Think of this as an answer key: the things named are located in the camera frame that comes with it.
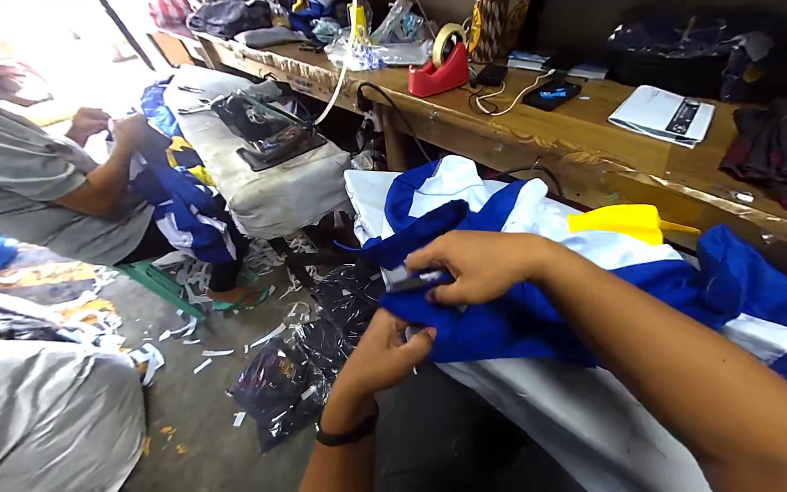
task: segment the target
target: foot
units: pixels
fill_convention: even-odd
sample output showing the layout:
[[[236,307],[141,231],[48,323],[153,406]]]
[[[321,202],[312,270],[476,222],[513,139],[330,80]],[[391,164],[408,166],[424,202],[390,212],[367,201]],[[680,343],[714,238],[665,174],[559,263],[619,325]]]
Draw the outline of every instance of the foot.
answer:
[[[208,290],[207,295],[218,302],[233,304],[241,301],[244,306],[251,306],[263,295],[263,289],[257,287],[236,287],[232,291],[215,292]]]

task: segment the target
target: gray t-shirt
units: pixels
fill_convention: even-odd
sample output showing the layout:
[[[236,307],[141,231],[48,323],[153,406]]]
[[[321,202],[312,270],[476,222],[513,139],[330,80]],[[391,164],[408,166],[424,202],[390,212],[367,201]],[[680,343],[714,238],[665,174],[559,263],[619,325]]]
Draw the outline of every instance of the gray t-shirt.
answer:
[[[53,203],[97,165],[71,140],[0,108],[0,234],[88,263],[123,260],[142,240],[151,205],[131,191],[107,217]]]

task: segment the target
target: person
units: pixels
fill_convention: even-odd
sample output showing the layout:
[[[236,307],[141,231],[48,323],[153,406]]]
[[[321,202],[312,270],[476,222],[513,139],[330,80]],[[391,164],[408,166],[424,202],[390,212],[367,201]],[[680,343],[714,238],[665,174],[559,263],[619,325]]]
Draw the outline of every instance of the person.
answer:
[[[101,265],[175,250],[152,220],[154,207],[128,188],[132,155],[151,130],[145,118],[110,123],[114,147],[103,165],[83,149],[110,119],[99,109],[81,108],[58,138],[0,108],[0,234]],[[217,301],[216,309],[252,306],[265,291],[237,285],[247,239],[223,203],[216,218],[227,225],[235,259],[213,265],[207,295]]]
[[[713,490],[787,490],[787,383],[715,331],[537,235],[449,232],[406,266],[451,272],[453,284],[428,294],[443,305],[485,303],[532,282],[688,447]],[[404,343],[405,327],[383,309],[372,319],[332,387],[301,492],[373,490],[373,394],[410,374],[435,336],[424,328]]]

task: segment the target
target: green plastic stool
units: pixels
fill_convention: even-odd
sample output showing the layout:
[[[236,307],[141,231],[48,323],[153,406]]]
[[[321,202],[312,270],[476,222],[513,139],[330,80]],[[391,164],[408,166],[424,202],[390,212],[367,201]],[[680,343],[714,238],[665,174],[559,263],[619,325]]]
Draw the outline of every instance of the green plastic stool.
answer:
[[[191,305],[182,297],[184,287],[172,280],[163,271],[154,266],[153,263],[154,260],[144,260],[142,262],[115,266],[115,269],[194,318],[207,318],[201,309]]]

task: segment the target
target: tape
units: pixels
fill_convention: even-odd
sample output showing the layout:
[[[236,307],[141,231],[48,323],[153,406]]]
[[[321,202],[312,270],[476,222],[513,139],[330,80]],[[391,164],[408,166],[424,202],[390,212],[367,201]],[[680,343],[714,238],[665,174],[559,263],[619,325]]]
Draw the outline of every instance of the tape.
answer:
[[[433,41],[433,66],[439,68],[458,42],[466,41],[466,31],[458,24],[448,23],[439,30]]]

